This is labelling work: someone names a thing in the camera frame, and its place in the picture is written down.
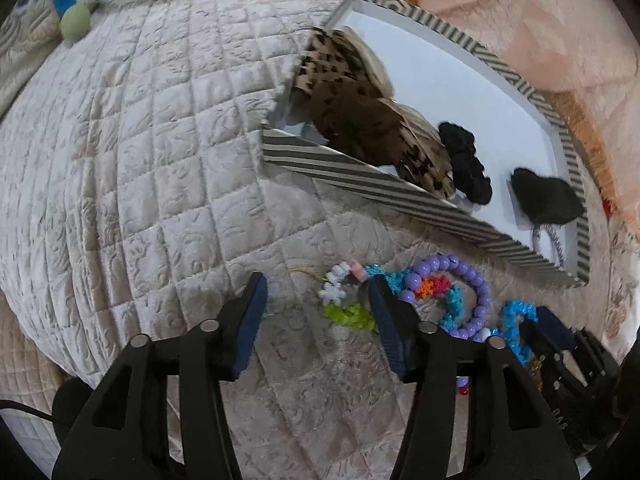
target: purple bead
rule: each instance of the purple bead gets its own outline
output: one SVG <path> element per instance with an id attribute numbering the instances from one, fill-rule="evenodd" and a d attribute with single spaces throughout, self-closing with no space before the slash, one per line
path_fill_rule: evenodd
<path id="1" fill-rule="evenodd" d="M 409 290 L 415 290 L 422 284 L 422 278 L 420 277 L 420 274 L 412 272 L 404 279 L 404 284 Z"/>
<path id="2" fill-rule="evenodd" d="M 431 256 L 428 256 L 425 259 L 425 262 L 429 264 L 429 267 L 431 268 L 431 272 L 435 272 L 440 268 L 440 260 L 438 259 L 436 254 L 432 254 Z"/>
<path id="3" fill-rule="evenodd" d="M 420 274 L 422 278 L 426 278 L 431 273 L 431 267 L 422 260 L 414 265 L 414 272 Z"/>
<path id="4" fill-rule="evenodd" d="M 412 293 L 412 291 L 410 291 L 408 288 L 406 288 L 398 295 L 398 300 L 406 301 L 407 303 L 413 304 L 413 302 L 415 301 L 415 294 Z"/>
<path id="5" fill-rule="evenodd" d="M 470 322 L 465 323 L 464 329 L 466 330 L 466 333 L 469 334 L 469 337 L 473 337 L 478 331 L 478 329 L 475 326 L 473 326 Z"/>
<path id="6" fill-rule="evenodd" d="M 476 332 L 482 328 L 484 325 L 484 318 L 481 317 L 472 317 L 469 321 L 469 325 L 476 329 Z"/>
<path id="7" fill-rule="evenodd" d="M 451 262 L 446 256 L 442 256 L 442 255 L 438 256 L 438 261 L 440 263 L 440 270 L 449 269 Z"/>
<path id="8" fill-rule="evenodd" d="M 491 296 L 489 296 L 488 294 L 481 294 L 480 296 L 478 296 L 476 304 L 478 306 L 489 306 L 491 305 L 492 301 L 493 300 L 491 299 Z"/>
<path id="9" fill-rule="evenodd" d="M 469 270 L 469 264 L 465 262 L 459 262 L 456 267 L 455 273 L 459 276 L 463 276 Z"/>
<path id="10" fill-rule="evenodd" d="M 470 282 L 476 276 L 476 270 L 473 267 L 469 267 L 466 272 L 462 275 L 462 279 Z"/>
<path id="11" fill-rule="evenodd" d="M 476 294 L 488 294 L 489 293 L 489 284 L 487 282 L 482 282 L 480 285 L 476 287 Z"/>
<path id="12" fill-rule="evenodd" d="M 448 254 L 447 258 L 449 259 L 449 270 L 457 269 L 460 259 L 455 254 Z"/>
<path id="13" fill-rule="evenodd" d="M 487 312 L 485 306 L 478 305 L 475 307 L 474 316 L 476 316 L 478 319 L 486 319 L 486 314 Z"/>

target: black cable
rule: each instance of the black cable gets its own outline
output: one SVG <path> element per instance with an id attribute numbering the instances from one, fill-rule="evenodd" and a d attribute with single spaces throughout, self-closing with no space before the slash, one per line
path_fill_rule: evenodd
<path id="1" fill-rule="evenodd" d="M 68 424 L 56 420 L 52 415 L 49 415 L 49 413 L 41 412 L 40 410 L 36 410 L 35 408 L 27 406 L 26 404 L 23 404 L 21 402 L 16 402 L 15 400 L 0 399 L 0 410 L 17 410 L 19 412 L 25 412 L 29 413 L 29 415 L 37 416 L 38 418 L 42 418 L 43 420 L 68 427 Z"/>

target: metal screw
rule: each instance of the metal screw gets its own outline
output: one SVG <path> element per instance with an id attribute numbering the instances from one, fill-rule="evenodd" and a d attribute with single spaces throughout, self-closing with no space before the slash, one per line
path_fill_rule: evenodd
<path id="1" fill-rule="evenodd" d="M 149 342 L 149 336 L 146 334 L 138 334 L 131 340 L 131 346 L 133 348 L 142 348 Z"/>
<path id="2" fill-rule="evenodd" d="M 200 324 L 200 330 L 203 332 L 215 332 L 220 327 L 220 323 L 218 323 L 215 319 L 205 319 Z"/>
<path id="3" fill-rule="evenodd" d="M 423 334 L 435 334 L 438 331 L 438 326 L 431 321 L 421 321 L 418 330 Z"/>
<path id="4" fill-rule="evenodd" d="M 507 346 L 507 343 L 505 343 L 504 339 L 502 339 L 498 335 L 492 335 L 489 339 L 487 339 L 487 341 L 492 347 L 498 350 L 502 350 Z"/>

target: box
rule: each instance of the box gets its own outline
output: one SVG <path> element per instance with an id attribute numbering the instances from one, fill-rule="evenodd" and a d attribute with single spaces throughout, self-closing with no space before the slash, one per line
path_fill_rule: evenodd
<path id="1" fill-rule="evenodd" d="M 349 189 L 459 236 L 543 276 L 581 286 L 589 280 L 587 214 L 558 228 L 564 267 L 552 245 L 531 248 L 533 225 L 510 187 L 514 168 L 559 176 L 584 201 L 578 156 L 566 124 L 524 78 L 461 30 L 403 0 L 345 0 L 327 30 L 349 25 L 373 49 L 394 83 L 394 99 L 431 124 L 457 123 L 476 136 L 478 158 L 492 180 L 487 206 L 462 195 L 440 200 L 420 187 L 324 146 L 306 127 L 305 102 L 279 96 L 262 131 L 264 160 Z"/>

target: bed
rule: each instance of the bed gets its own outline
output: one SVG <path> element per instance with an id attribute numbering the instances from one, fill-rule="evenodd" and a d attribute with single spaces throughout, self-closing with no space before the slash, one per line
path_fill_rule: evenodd
<path id="1" fill-rule="evenodd" d="M 416 219 L 263 163 L 261 121 L 308 28 L 340 1 L 100 8 L 89 35 L 57 46 L 0 124 L 0 288 L 24 335 L 64 372 L 95 386 L 137 333 L 180 335 L 215 316 L 252 271 L 269 277 L 250 366 L 223 387 L 245 478 L 388 478 L 412 400 L 377 335 L 332 325 L 317 282 L 292 267 L 324 273 L 355 257 L 399 270 L 454 251 L 492 283 L 493 321 L 502 302 L 523 298 L 604 330 L 610 240 L 587 172 L 591 281 L 558 289 Z M 179 458 L 176 400 L 173 385 Z M 452 467 L 463 460 L 456 438 Z M 28 453 L 43 442 L 27 442 Z"/>

